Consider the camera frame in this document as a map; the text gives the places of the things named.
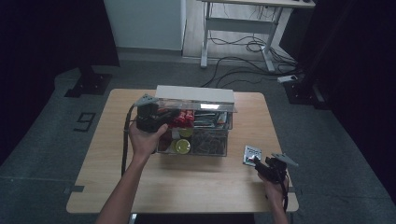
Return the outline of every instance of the wooden table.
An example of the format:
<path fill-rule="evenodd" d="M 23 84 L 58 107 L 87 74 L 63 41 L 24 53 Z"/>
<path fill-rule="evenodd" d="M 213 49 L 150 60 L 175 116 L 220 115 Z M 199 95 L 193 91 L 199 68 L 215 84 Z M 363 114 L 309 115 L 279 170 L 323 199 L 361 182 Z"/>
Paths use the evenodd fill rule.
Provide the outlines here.
<path fill-rule="evenodd" d="M 69 213 L 99 213 L 120 180 L 123 125 L 131 104 L 154 90 L 113 90 L 106 102 L 76 186 Z M 132 213 L 253 213 L 268 212 L 262 181 L 242 164 L 245 145 L 262 156 L 280 153 L 265 99 L 257 92 L 235 92 L 237 113 L 228 139 L 227 157 L 154 154 L 141 177 Z M 132 158 L 130 148 L 128 162 Z M 299 207 L 289 193 L 288 211 Z"/>
<path fill-rule="evenodd" d="M 262 56 L 264 57 L 269 72 L 275 72 L 274 65 L 269 55 L 272 41 L 276 32 L 276 27 L 279 23 L 280 15 L 284 7 L 291 8 L 313 8 L 315 3 L 310 0 L 306 3 L 303 0 L 199 0 L 206 2 L 205 15 L 205 33 L 204 41 L 201 50 L 201 67 L 207 67 L 207 35 L 209 30 L 215 31 L 229 31 L 253 34 L 265 34 L 268 38 L 265 40 L 265 46 L 262 46 Z M 252 20 L 237 20 L 229 18 L 213 18 L 211 17 L 211 7 L 213 3 L 237 4 L 237 5 L 253 5 L 253 6 L 267 6 L 276 7 L 276 15 L 273 21 L 252 21 Z"/>

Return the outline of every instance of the person's left hand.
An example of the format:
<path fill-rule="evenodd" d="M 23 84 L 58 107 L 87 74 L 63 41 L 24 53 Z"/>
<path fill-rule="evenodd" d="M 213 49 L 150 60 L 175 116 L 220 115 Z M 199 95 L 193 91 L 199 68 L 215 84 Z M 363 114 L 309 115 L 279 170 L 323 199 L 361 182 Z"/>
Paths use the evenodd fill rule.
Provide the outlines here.
<path fill-rule="evenodd" d="M 136 122 L 129 126 L 129 137 L 131 138 L 132 147 L 134 150 L 133 159 L 146 161 L 154 151 L 155 147 L 168 129 L 168 125 L 164 124 L 156 133 L 146 133 L 136 127 Z"/>

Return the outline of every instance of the human hand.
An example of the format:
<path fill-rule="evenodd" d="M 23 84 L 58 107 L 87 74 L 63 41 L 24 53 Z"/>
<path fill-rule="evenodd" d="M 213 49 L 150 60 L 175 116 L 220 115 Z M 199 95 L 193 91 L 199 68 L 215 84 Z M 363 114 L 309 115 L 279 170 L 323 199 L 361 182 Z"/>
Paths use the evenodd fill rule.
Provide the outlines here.
<path fill-rule="evenodd" d="M 273 182 L 267 180 L 264 176 L 258 174 L 259 178 L 264 184 L 265 193 L 267 195 L 270 205 L 274 208 L 283 207 L 283 192 L 280 184 L 274 184 Z M 289 185 L 289 180 L 285 178 L 284 185 L 286 189 Z"/>
<path fill-rule="evenodd" d="M 137 129 L 136 123 L 133 122 L 129 126 L 129 137 L 131 138 L 132 147 L 134 150 L 134 156 L 132 160 L 146 162 L 157 146 L 161 135 L 163 135 L 167 129 L 168 125 L 164 124 L 160 127 L 160 129 L 158 129 L 156 133 L 146 133 Z"/>

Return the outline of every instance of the desk leg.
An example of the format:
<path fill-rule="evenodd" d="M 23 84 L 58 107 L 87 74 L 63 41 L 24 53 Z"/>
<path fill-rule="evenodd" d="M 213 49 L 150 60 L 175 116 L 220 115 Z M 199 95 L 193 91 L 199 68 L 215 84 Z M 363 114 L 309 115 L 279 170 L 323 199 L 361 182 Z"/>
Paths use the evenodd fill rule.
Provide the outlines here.
<path fill-rule="evenodd" d="M 280 15 L 282 14 L 282 10 L 283 10 L 283 7 L 277 8 L 276 18 L 275 18 L 273 25 L 271 27 L 271 31 L 268 35 L 267 43 L 265 44 L 265 46 L 262 46 L 262 56 L 264 57 L 265 63 L 267 64 L 268 71 L 271 73 L 275 72 L 275 68 L 274 68 L 273 62 L 271 60 L 272 57 L 270 55 L 269 50 L 271 48 L 272 41 L 274 40 L 276 27 L 279 24 L 279 18 L 280 18 Z"/>
<path fill-rule="evenodd" d="M 204 42 L 202 43 L 202 49 L 201 49 L 201 67 L 202 68 L 207 67 L 207 33 L 209 32 L 207 23 L 210 22 L 209 17 L 210 17 L 210 3 L 208 2 L 207 8 L 206 8 L 206 16 L 205 16 Z"/>

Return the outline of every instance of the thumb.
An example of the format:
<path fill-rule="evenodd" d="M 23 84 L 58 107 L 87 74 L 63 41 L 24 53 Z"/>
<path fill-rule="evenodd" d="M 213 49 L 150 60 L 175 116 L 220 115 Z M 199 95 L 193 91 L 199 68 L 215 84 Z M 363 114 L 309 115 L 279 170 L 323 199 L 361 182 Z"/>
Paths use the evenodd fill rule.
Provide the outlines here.
<path fill-rule="evenodd" d="M 158 135 L 158 137 L 161 137 L 161 135 L 163 135 L 166 132 L 166 130 L 168 130 L 168 125 L 165 123 L 158 129 L 156 134 Z"/>

